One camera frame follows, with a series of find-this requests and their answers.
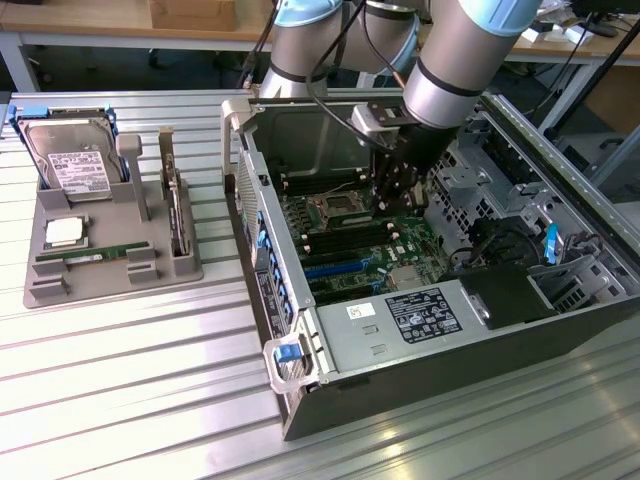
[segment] warning label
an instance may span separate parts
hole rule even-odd
[[[50,153],[49,161],[60,187],[68,194],[109,190],[100,152]]]
[[[407,343],[462,330],[439,288],[387,298],[386,302]]]

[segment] cardboard box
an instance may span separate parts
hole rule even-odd
[[[215,30],[236,28],[235,0],[149,0],[153,28]]]

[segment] green circuit board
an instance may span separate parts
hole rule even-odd
[[[336,203],[344,206],[337,209],[335,217],[347,218],[347,225],[333,224],[327,219],[318,205],[318,196],[299,196],[281,198],[281,204],[294,243],[298,246],[305,234],[326,232],[357,231],[362,226],[383,226],[389,223],[395,226],[397,238],[384,244],[348,249],[353,261],[366,261],[366,268],[351,273],[322,276],[308,279],[309,286],[319,305],[334,303],[352,298],[367,297],[375,294],[390,293],[398,290],[394,272],[402,267],[412,266],[423,285],[429,285],[447,271],[448,258],[444,253],[441,240],[434,234],[424,218],[408,215],[371,217],[367,208],[368,192],[364,190],[340,192],[335,194]],[[330,254],[310,256],[299,248],[298,254],[305,271],[311,268],[326,268],[337,265]],[[321,263],[326,257],[327,263]],[[306,266],[310,259],[313,267]]]

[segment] motherboard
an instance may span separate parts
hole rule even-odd
[[[423,211],[373,217],[369,188],[348,186],[280,195],[316,304],[437,282],[448,269],[448,257]]]

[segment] metal handle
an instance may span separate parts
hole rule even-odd
[[[262,354],[264,355],[264,361],[267,364],[267,373],[269,374],[269,381],[271,388],[274,392],[284,395],[285,393],[291,393],[298,390],[300,387],[310,385],[318,381],[318,370],[314,366],[311,373],[300,378],[292,378],[290,380],[284,380],[278,373],[278,367],[274,357],[275,350],[281,345],[290,345],[293,343],[300,344],[301,335],[298,333],[290,333],[281,338],[275,340],[268,340],[264,344]]]

